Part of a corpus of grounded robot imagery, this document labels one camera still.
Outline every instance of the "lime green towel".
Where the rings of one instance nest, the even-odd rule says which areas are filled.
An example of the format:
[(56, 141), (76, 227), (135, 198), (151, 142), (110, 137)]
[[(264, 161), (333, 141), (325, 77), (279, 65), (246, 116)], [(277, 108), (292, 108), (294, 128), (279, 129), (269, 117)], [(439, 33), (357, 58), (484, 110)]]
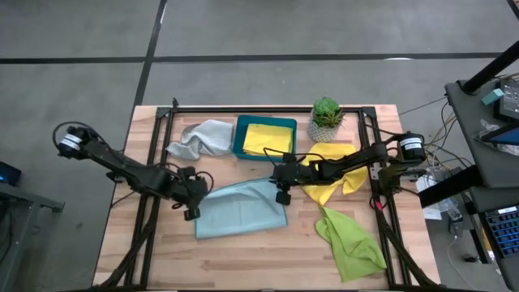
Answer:
[(326, 207), (315, 223), (317, 233), (332, 245), (341, 280), (351, 281), (386, 268), (378, 243), (355, 220)]

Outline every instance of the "keyboard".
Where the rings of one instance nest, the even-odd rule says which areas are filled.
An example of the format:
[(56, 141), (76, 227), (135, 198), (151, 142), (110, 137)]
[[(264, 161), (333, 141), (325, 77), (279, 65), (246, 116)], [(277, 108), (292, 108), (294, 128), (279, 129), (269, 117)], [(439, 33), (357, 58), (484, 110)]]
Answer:
[(519, 205), (485, 212), (488, 234), (497, 247), (500, 258), (519, 256)]

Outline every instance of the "desk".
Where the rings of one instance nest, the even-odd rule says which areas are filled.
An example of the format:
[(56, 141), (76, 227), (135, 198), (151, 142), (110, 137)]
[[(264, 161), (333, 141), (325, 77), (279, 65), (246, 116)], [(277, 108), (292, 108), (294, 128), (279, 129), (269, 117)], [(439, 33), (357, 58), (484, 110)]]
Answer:
[[(138, 106), (131, 121), (125, 154), (145, 163), (152, 138), (156, 106)], [(182, 130), (209, 118), (234, 123), (239, 107), (232, 114), (175, 114), (172, 141), (179, 141)], [(401, 131), (395, 105), (377, 105), (379, 126), (388, 131)], [(307, 135), (308, 114), (261, 114), (283, 116), (298, 121), (298, 152), (307, 152), (313, 145)], [(345, 116), (335, 142), (360, 146), (358, 118)], [(215, 179), (215, 189), (251, 178), (267, 177), (272, 165), (265, 161), (239, 160), (233, 155), (203, 156), (199, 161), (183, 161), (169, 157), (180, 166), (193, 165), (206, 170)], [(405, 187), (414, 188), (410, 182)], [(118, 185), (114, 200), (130, 192), (128, 186)], [(373, 210), (368, 206), (370, 183), (352, 195), (332, 196), (327, 206), (354, 218), (378, 239)], [(148, 288), (161, 290), (311, 290), (311, 289), (379, 289), (387, 286), (384, 273), (377, 273), (356, 281), (341, 283), (332, 252), (314, 230), (320, 218), (317, 204), (295, 187), (292, 203), (286, 208), (289, 225), (285, 228), (255, 232), (224, 238), (196, 240), (194, 223), (184, 221), (180, 210), (172, 210), (171, 203), (161, 202), (154, 241)], [(395, 196), (404, 243), (418, 265), (433, 281), (439, 282), (431, 242), (416, 195), (402, 192)], [(131, 245), (139, 196), (122, 201), (109, 214), (105, 237), (94, 277), (94, 284), (103, 282), (117, 267)], [(142, 251), (138, 255), (140, 272)], [(395, 271), (396, 252), (392, 251)]]

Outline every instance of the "gray towel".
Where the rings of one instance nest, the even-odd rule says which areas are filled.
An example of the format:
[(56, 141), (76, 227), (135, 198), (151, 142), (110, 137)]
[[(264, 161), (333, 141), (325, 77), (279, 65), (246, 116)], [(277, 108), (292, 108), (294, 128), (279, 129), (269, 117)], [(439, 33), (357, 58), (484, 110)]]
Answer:
[(233, 139), (233, 124), (207, 120), (186, 127), (179, 142), (166, 149), (174, 157), (198, 160), (200, 154), (220, 156), (230, 153)]

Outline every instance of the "potted plant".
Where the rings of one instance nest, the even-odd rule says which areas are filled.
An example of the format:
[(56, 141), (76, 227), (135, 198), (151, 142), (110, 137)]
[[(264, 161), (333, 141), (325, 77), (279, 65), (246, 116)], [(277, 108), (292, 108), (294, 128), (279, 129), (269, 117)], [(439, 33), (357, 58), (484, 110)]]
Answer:
[(329, 142), (335, 138), (342, 123), (341, 107), (330, 97), (323, 97), (314, 103), (308, 135), (315, 142)]

